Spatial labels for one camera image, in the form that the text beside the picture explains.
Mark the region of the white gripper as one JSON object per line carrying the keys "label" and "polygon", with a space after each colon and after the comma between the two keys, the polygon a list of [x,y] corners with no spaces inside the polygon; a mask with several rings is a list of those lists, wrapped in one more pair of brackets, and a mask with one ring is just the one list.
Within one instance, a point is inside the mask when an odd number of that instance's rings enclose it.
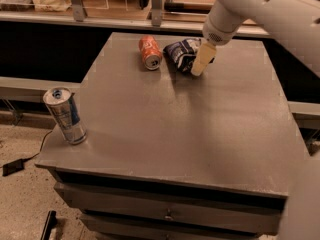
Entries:
{"label": "white gripper", "polygon": [[208,41],[203,43],[196,54],[191,74],[200,76],[208,64],[216,56],[216,46],[227,44],[237,33],[245,18],[226,9],[216,1],[203,25],[203,37]]}

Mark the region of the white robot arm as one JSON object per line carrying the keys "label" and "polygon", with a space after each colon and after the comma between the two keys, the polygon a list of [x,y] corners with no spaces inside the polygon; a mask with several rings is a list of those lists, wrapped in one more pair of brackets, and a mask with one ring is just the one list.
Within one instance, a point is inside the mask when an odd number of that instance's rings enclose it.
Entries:
{"label": "white robot arm", "polygon": [[[287,51],[320,76],[320,5],[317,0],[216,0],[203,26],[206,42],[191,73],[202,74],[247,19],[267,31]],[[278,240],[320,240],[320,154],[306,158],[289,193]]]}

